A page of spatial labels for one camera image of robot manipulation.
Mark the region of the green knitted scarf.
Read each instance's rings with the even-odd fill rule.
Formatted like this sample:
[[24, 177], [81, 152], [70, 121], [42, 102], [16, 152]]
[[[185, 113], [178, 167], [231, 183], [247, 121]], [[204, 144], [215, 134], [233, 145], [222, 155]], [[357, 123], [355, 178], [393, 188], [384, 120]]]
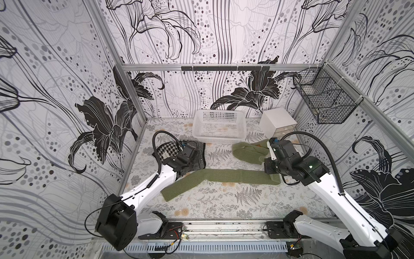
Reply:
[[[267, 139], [254, 143], [239, 142], [232, 145], [232, 154], [236, 159], [248, 164], [263, 165], [265, 159], [270, 155], [267, 143]], [[164, 188], [161, 194], [165, 201], [171, 201], [177, 196], [197, 187], [204, 181], [273, 186], [281, 183], [278, 175], [269, 175], [264, 171], [205, 168], [194, 171], [181, 180]]]

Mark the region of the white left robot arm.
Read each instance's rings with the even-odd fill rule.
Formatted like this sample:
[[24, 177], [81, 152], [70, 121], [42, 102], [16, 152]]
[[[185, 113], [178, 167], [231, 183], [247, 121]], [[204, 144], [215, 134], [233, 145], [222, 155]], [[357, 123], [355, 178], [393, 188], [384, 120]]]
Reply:
[[107, 197], [97, 219], [96, 232], [117, 251], [125, 249], [135, 237], [165, 237], [170, 227], [166, 216], [157, 211], [141, 212], [163, 189], [183, 176], [187, 168], [203, 160], [198, 154], [197, 148], [187, 144], [177, 155], [166, 158], [161, 163], [161, 171], [151, 175], [138, 187], [121, 196], [112, 194]]

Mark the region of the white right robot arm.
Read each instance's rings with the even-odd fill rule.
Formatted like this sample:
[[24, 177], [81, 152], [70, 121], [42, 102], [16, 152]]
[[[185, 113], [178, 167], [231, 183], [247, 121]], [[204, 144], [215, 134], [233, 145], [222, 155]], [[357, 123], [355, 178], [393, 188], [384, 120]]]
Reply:
[[371, 217], [349, 194], [340, 190], [335, 175], [318, 158], [302, 157], [289, 140], [267, 142], [270, 157], [265, 171], [289, 176], [312, 190], [345, 225], [344, 228], [311, 219], [294, 210], [283, 219], [286, 235], [308, 236], [336, 249], [347, 259], [390, 259], [403, 241], [397, 230]]

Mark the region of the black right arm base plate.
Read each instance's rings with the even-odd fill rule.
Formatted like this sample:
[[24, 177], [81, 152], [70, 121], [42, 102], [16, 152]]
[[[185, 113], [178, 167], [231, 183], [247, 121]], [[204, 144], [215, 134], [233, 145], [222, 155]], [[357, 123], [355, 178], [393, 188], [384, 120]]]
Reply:
[[293, 210], [287, 214], [281, 221], [265, 222], [263, 230], [271, 239], [295, 238], [300, 239], [301, 234], [298, 233], [294, 226], [296, 218], [304, 215], [298, 210]]

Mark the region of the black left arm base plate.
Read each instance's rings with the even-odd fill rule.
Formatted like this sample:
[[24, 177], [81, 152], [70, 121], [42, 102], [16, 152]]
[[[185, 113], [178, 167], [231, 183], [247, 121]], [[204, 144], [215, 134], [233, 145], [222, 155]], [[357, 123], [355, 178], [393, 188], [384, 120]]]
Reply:
[[158, 211], [140, 214], [137, 223], [136, 235], [140, 240], [175, 240], [180, 239], [184, 233], [182, 222], [169, 221]]

